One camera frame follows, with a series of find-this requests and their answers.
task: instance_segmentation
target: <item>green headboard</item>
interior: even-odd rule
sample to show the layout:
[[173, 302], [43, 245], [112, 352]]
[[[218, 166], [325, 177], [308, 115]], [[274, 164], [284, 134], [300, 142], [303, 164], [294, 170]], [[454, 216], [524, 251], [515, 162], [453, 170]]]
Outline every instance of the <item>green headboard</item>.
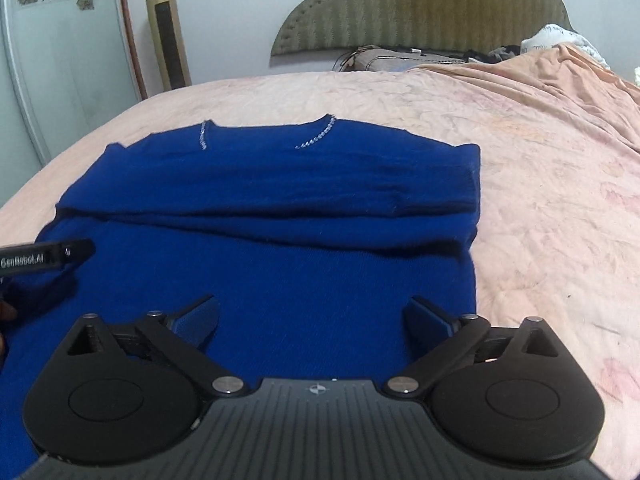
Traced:
[[367, 44], [488, 52], [547, 23], [571, 30], [562, 0], [305, 0], [271, 55]]

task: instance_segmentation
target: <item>pink blanket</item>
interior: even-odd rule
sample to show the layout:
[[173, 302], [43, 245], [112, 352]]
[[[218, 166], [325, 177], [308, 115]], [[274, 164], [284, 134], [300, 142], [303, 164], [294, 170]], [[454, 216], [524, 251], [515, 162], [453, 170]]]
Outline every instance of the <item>pink blanket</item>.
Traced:
[[339, 118], [482, 149], [472, 247], [478, 311], [542, 316], [602, 395], [594, 460], [640, 472], [640, 88], [570, 45], [497, 65], [297, 73], [160, 94], [62, 153], [0, 209], [0, 244], [33, 240], [109, 142], [213, 119], [229, 126]]

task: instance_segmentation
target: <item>metal screw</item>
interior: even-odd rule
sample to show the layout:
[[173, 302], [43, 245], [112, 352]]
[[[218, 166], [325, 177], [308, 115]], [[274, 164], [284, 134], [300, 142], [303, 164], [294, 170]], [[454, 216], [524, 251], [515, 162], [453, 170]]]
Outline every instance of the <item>metal screw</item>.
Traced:
[[418, 389], [420, 384], [412, 377], [392, 377], [386, 382], [392, 392], [398, 394], [410, 394]]
[[211, 386], [221, 394], [234, 394], [242, 390], [244, 383], [240, 377], [223, 376], [213, 381]]

